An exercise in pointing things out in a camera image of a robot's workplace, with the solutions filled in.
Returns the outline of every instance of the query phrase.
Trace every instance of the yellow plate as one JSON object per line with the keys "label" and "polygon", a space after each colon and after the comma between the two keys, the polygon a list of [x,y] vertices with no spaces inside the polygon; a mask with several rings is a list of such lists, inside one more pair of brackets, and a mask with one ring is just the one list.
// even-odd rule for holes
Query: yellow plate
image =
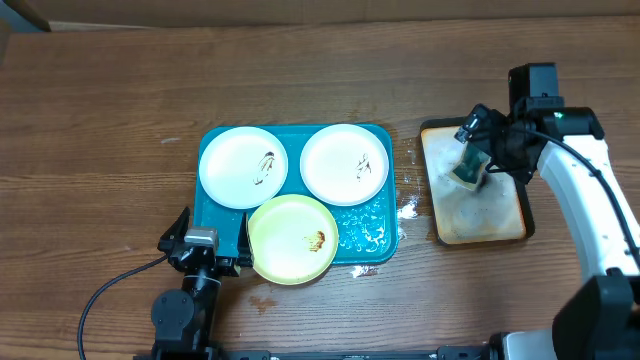
{"label": "yellow plate", "polygon": [[249,220],[253,268],[281,285],[321,275],[338,251],[338,226],[319,201],[283,195],[262,204]]}

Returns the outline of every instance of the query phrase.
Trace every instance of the wooden table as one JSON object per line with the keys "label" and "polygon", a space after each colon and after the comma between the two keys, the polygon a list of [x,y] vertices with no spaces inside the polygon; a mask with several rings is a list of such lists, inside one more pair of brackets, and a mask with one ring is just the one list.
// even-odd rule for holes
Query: wooden table
{"label": "wooden table", "polygon": [[[640,213],[639,38],[638,17],[13,35],[0,70],[0,357],[76,357],[88,298],[158,257],[193,202],[199,141],[223,124],[381,124],[398,207],[417,201],[373,276],[224,280],[213,336],[227,349],[434,349],[548,327],[580,286],[549,189],[528,187],[526,243],[444,248],[419,126],[479,102],[507,111],[507,71],[555,61],[567,104],[598,114]],[[88,358],[148,352],[151,304],[180,282],[161,265],[108,290],[88,318]]]}

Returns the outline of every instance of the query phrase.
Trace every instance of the blue tray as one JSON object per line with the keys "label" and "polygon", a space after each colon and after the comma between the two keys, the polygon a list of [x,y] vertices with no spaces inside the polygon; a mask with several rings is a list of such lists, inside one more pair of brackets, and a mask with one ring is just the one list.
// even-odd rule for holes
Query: blue tray
{"label": "blue tray", "polygon": [[[328,125],[283,125],[257,126],[278,138],[287,151],[289,172],[278,195],[301,194],[314,197],[300,175],[300,153],[307,140]],[[389,156],[389,175],[382,190],[371,200],[357,206],[341,207],[324,204],[338,224],[340,242],[333,260],[336,265],[379,264],[395,253],[398,247],[398,218],[396,207],[396,184],[393,170],[393,148],[391,136],[382,127],[374,124],[359,124],[372,132],[384,145]],[[232,127],[218,127],[209,131],[200,142],[198,168],[204,149],[218,135]],[[256,209],[246,210],[249,216]],[[221,256],[237,256],[238,230],[242,221],[242,210],[226,208],[207,195],[196,183],[193,226],[211,226],[218,229]]]}

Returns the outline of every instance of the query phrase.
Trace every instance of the dirty plate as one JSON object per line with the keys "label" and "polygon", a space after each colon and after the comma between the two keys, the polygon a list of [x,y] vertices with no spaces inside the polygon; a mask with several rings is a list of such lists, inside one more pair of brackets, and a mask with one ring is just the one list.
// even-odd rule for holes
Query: dirty plate
{"label": "dirty plate", "polygon": [[198,175],[218,204],[250,209],[274,197],[287,172],[287,153],[280,140],[260,128],[237,127],[207,145]]}
{"label": "dirty plate", "polygon": [[278,196],[249,220],[253,268],[265,279],[296,285],[321,275],[338,250],[338,227],[319,201]]}
{"label": "dirty plate", "polygon": [[302,180],[318,199],[354,206],[373,198],[387,180],[389,157],[382,142],[350,124],[328,126],[309,139],[300,155]]}

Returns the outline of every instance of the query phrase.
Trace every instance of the white plate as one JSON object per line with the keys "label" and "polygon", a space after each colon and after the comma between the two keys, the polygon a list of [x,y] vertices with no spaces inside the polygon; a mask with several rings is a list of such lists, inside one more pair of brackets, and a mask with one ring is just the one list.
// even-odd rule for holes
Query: white plate
{"label": "white plate", "polygon": [[250,209],[274,197],[288,171],[282,143],[268,131],[237,127],[218,135],[200,158],[200,183],[215,202]]}
{"label": "white plate", "polygon": [[304,184],[318,199],[353,206],[374,197],[387,180],[384,145],[360,126],[328,126],[305,144],[300,155]]}

